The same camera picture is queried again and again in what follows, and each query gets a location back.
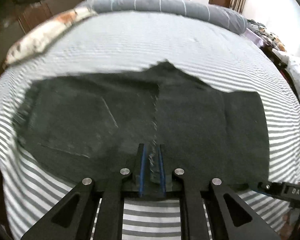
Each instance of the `pile of clothes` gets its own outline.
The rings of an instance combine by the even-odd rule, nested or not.
[[[278,36],[268,31],[266,26],[264,26],[262,23],[257,23],[254,20],[248,20],[248,29],[262,38],[266,45],[269,45],[277,50],[286,51]]]

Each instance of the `striped bed sheet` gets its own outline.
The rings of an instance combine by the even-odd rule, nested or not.
[[[47,173],[22,149],[12,117],[36,80],[78,73],[142,71],[158,61],[231,92],[257,91],[269,133],[270,181],[300,182],[300,104],[281,74],[249,40],[197,19],[122,11],[90,18],[45,53],[10,66],[0,78],[0,170],[15,239],[74,185]],[[240,197],[278,231],[289,203],[247,190]],[[179,240],[178,200],[125,200],[122,239]]]

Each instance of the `metal bolt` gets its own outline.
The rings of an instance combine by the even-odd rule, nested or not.
[[[128,168],[123,168],[123,169],[120,170],[120,173],[121,173],[122,175],[127,175],[127,174],[130,173],[130,170],[129,170]]]
[[[174,173],[177,174],[177,175],[182,175],[185,173],[184,169],[181,169],[181,168],[177,168],[174,170]]]
[[[82,184],[84,184],[84,185],[89,185],[89,184],[91,184],[91,182],[92,182],[92,179],[90,179],[90,178],[85,178],[82,180]]]
[[[221,181],[221,179],[214,178],[214,179],[212,179],[212,183],[213,183],[214,185],[221,185],[222,181]]]

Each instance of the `bed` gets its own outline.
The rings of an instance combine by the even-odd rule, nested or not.
[[[16,142],[12,117],[34,81],[79,73],[142,71],[168,60],[215,89],[256,91],[265,110],[269,180],[300,182],[300,104],[273,63],[244,38],[246,20],[187,0],[88,0],[98,13],[45,52],[11,65],[0,78],[0,169],[15,239],[73,184],[45,171]],[[239,196],[279,231],[289,203],[246,190]],[[122,239],[180,239],[178,200],[125,201]]]

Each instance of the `black garment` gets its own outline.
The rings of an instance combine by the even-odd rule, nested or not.
[[[144,72],[86,74],[37,82],[15,127],[19,142],[66,180],[107,178],[139,143],[164,143],[175,167],[202,181],[267,180],[269,139],[260,96],[224,93],[168,62]]]

